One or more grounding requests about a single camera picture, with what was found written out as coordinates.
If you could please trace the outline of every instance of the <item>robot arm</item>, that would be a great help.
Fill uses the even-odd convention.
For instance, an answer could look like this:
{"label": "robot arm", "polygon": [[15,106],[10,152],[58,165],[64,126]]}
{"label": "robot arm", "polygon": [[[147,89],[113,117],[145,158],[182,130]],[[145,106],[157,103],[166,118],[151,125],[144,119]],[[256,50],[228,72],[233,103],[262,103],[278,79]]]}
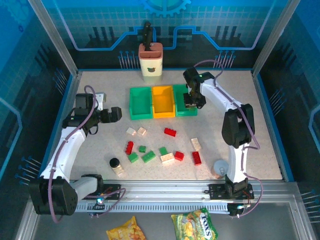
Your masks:
{"label": "robot arm", "polygon": [[[80,180],[70,183],[70,174],[80,146],[85,141],[91,128],[99,123],[114,123],[121,119],[122,112],[119,107],[112,107],[111,112],[103,109],[106,95],[103,92],[96,93],[95,109],[88,121],[75,131],[61,149],[55,171],[52,178],[52,202],[54,212],[58,215],[72,215],[79,200],[85,196],[99,191],[103,187],[101,175],[87,174]],[[93,106],[91,93],[80,93],[75,97],[74,115],[72,112],[62,122],[61,137],[56,150],[40,177],[30,181],[29,192],[37,214],[50,214],[48,203],[48,182],[50,173],[53,171],[53,162],[63,141],[74,131],[89,115]]]}
{"label": "robot arm", "polygon": [[230,194],[234,195],[247,188],[248,185],[248,178],[243,172],[246,172],[248,152],[246,147],[251,142],[250,132],[237,106],[245,113],[254,133],[253,108],[250,104],[243,105],[230,96],[217,82],[214,82],[215,77],[209,72],[199,74],[192,67],[188,68],[183,76],[188,87],[188,93],[183,96],[187,108],[197,107],[201,109],[206,104],[206,98],[208,98],[224,114],[222,137],[229,146],[229,169],[226,174],[226,185]]}

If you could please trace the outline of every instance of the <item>red lego brick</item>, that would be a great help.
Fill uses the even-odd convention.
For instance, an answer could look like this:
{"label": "red lego brick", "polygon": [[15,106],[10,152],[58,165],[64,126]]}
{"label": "red lego brick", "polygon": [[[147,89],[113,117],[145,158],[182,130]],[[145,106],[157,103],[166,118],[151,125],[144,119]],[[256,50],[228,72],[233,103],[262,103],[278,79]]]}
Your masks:
{"label": "red lego brick", "polygon": [[128,142],[128,145],[126,146],[126,149],[125,149],[125,153],[127,155],[130,155],[131,152],[132,152],[132,148],[134,147],[134,142],[133,141],[129,141]]}
{"label": "red lego brick", "polygon": [[194,160],[194,165],[201,165],[201,159],[200,159],[200,155],[199,155],[199,152],[197,151],[194,151],[192,153],[192,157],[193,157],[193,160]]}
{"label": "red lego brick", "polygon": [[166,127],[166,128],[164,129],[164,133],[165,133],[165,134],[168,134],[168,135],[170,135],[170,136],[172,136],[172,137],[175,137],[176,134],[177,134],[177,131],[172,130],[172,129]]}
{"label": "red lego brick", "polygon": [[176,151],[174,154],[174,158],[179,161],[182,161],[184,159],[184,157],[185,157],[185,155],[180,151]]}

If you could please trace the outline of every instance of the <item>orange bin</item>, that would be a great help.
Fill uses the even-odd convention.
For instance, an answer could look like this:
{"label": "orange bin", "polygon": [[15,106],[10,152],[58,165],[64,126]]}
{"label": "orange bin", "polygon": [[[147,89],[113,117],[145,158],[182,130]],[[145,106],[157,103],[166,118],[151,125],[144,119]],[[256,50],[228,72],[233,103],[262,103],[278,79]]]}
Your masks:
{"label": "orange bin", "polygon": [[153,118],[174,118],[176,104],[172,86],[154,86],[152,88]]}

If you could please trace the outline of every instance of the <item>floor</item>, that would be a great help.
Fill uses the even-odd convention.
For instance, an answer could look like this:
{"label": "floor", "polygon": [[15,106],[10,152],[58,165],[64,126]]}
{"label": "floor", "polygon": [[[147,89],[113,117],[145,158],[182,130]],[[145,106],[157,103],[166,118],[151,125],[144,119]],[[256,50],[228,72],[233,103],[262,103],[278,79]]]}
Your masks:
{"label": "floor", "polygon": [[[175,213],[124,212],[91,219],[89,214],[75,213],[64,216],[60,224],[53,224],[49,215],[41,215],[32,239],[42,240],[44,236],[47,240],[107,239],[106,230],[119,227],[135,216],[146,239],[173,240],[176,238],[171,214]],[[225,214],[211,214],[211,221],[219,240],[299,239],[290,206],[285,203],[260,204],[252,213],[240,219],[232,219]]]}
{"label": "floor", "polygon": [[[165,70],[162,81],[155,85],[184,84],[182,73],[182,70]],[[254,110],[255,136],[261,149],[249,151],[247,173],[264,180],[282,179],[250,71],[225,71],[218,82],[231,96],[244,104],[251,104]],[[198,116],[131,120],[130,88],[153,86],[143,81],[140,71],[85,71],[78,93],[84,92],[85,85],[91,85],[96,92],[105,92],[104,108],[120,107],[122,119],[116,123],[100,123],[97,135],[87,137],[78,151],[70,179],[93,173],[101,174],[105,180],[209,180],[214,179],[211,174],[214,162],[218,159],[228,161],[228,146],[221,135],[224,115],[211,102],[208,101],[198,111]],[[145,136],[131,136],[126,133],[129,127],[136,131],[143,127],[147,133]],[[165,128],[176,130],[177,136],[165,135]],[[193,163],[192,138],[198,138],[202,146],[199,152],[202,165]],[[138,147],[144,145],[157,157],[148,163],[141,158],[131,163],[125,153],[128,141],[134,142],[134,152],[138,153]],[[183,161],[175,160],[163,165],[159,152],[161,147],[166,147],[169,153],[183,152]],[[121,176],[110,168],[109,160],[112,158],[120,160],[124,168]]]}

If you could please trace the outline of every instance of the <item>green bin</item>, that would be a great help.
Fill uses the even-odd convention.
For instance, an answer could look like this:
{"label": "green bin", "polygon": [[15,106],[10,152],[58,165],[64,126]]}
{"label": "green bin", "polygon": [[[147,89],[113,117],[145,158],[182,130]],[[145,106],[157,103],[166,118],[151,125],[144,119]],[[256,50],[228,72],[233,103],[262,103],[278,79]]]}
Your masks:
{"label": "green bin", "polygon": [[187,92],[188,88],[185,84],[173,85],[176,117],[197,116],[198,114],[198,109],[196,107],[185,107],[184,94]]}
{"label": "green bin", "polygon": [[152,119],[151,87],[130,88],[129,109],[131,120]]}

